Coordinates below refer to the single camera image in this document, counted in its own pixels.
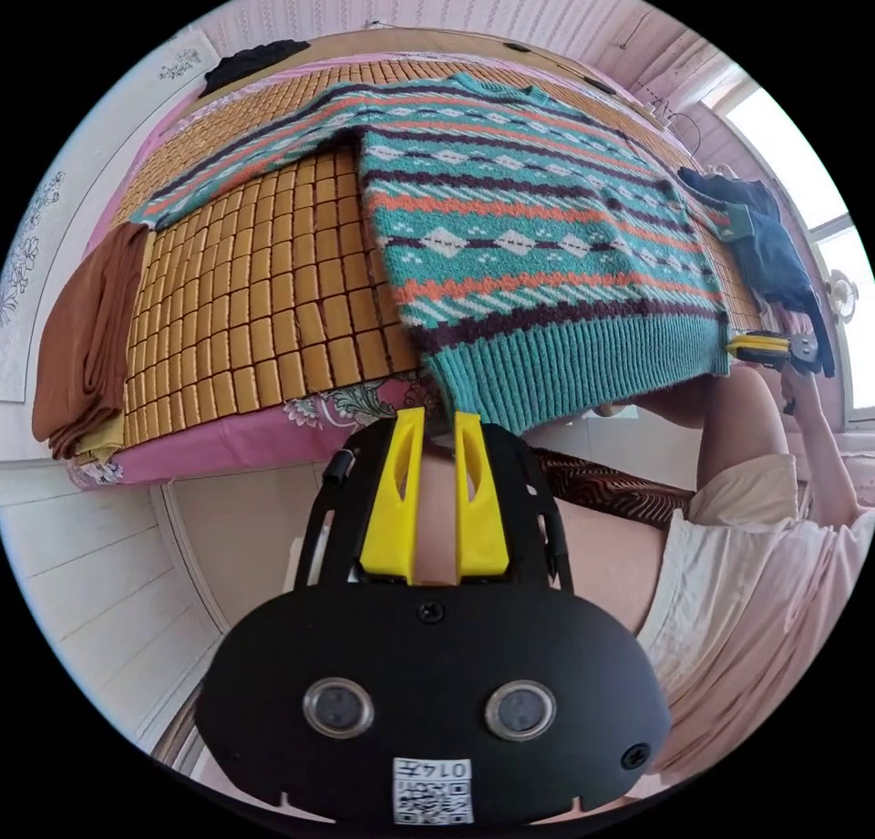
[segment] striped sweater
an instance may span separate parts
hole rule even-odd
[[[160,230],[350,138],[399,314],[449,409],[522,433],[728,372],[726,306],[695,220],[734,239],[749,233],[744,209],[685,196],[641,144],[537,87],[339,84],[131,221]]]

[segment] knee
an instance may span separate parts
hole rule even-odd
[[[731,396],[744,401],[768,400],[773,402],[772,390],[759,368],[734,365],[728,377],[716,378],[711,384],[711,392],[720,396]]]

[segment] qr code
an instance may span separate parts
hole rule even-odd
[[[470,761],[395,760],[395,823],[474,823]]]

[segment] camera lens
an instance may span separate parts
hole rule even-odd
[[[317,732],[333,739],[360,736],[374,719],[367,693],[347,678],[323,678],[304,694],[304,716]]]
[[[511,681],[497,689],[486,706],[486,723],[500,739],[536,739],[553,723],[556,699],[536,681]]]

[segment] bed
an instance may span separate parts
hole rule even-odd
[[[189,108],[149,138],[93,239],[223,143],[337,82],[462,71],[515,88],[535,83],[626,132],[665,167],[695,166],[630,98],[564,71],[459,53],[343,57],[290,66]],[[733,328],[760,327],[728,248],[700,231]],[[282,262],[288,279],[278,277]],[[301,343],[302,329],[312,342]],[[296,367],[284,367],[293,346]],[[319,461],[350,430],[412,405],[427,408],[434,432],[446,427],[363,221],[355,155],[334,148],[247,182],[155,235],[131,320],[118,446],[108,459],[80,454],[68,467],[90,489]]]

